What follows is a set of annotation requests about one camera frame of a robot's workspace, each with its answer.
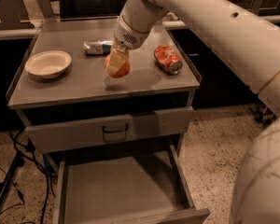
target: bowl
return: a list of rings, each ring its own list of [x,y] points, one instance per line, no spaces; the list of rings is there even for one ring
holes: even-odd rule
[[[42,78],[59,77],[71,64],[71,56],[61,50],[50,50],[30,57],[25,65],[28,74]]]

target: black handle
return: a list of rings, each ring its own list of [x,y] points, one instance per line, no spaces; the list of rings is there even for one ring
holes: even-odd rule
[[[116,129],[116,130],[110,130],[108,131],[105,126],[103,126],[103,133],[120,133],[120,132],[126,132],[129,129],[129,124],[126,123],[125,127],[122,129]]]

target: red soda can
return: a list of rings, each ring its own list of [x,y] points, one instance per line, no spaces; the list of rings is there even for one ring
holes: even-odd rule
[[[180,57],[167,45],[157,46],[154,55],[161,68],[171,75],[178,74],[183,67]]]

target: can lid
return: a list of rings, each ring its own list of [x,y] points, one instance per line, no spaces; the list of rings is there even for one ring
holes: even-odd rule
[[[172,63],[168,69],[168,72],[172,75],[176,75],[180,72],[182,67],[183,67],[182,62]]]

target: floor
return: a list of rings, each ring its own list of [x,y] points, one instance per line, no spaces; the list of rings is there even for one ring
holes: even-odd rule
[[[197,208],[210,210],[205,224],[228,223],[239,163],[253,140],[264,129],[254,121],[249,107],[254,106],[236,105],[192,112],[192,121],[185,134],[179,159]],[[21,134],[19,140],[25,144],[25,133]],[[7,171],[14,155],[15,149],[8,133],[0,132],[0,167]],[[0,171],[0,182],[4,177]],[[25,161],[18,169],[14,183],[23,194],[24,205],[4,212],[0,216],[0,224],[39,223],[46,193],[45,177],[32,162]],[[54,192],[56,186],[57,181],[53,179]],[[50,191],[44,223],[51,223],[54,201]],[[17,191],[11,187],[2,210],[20,202]]]

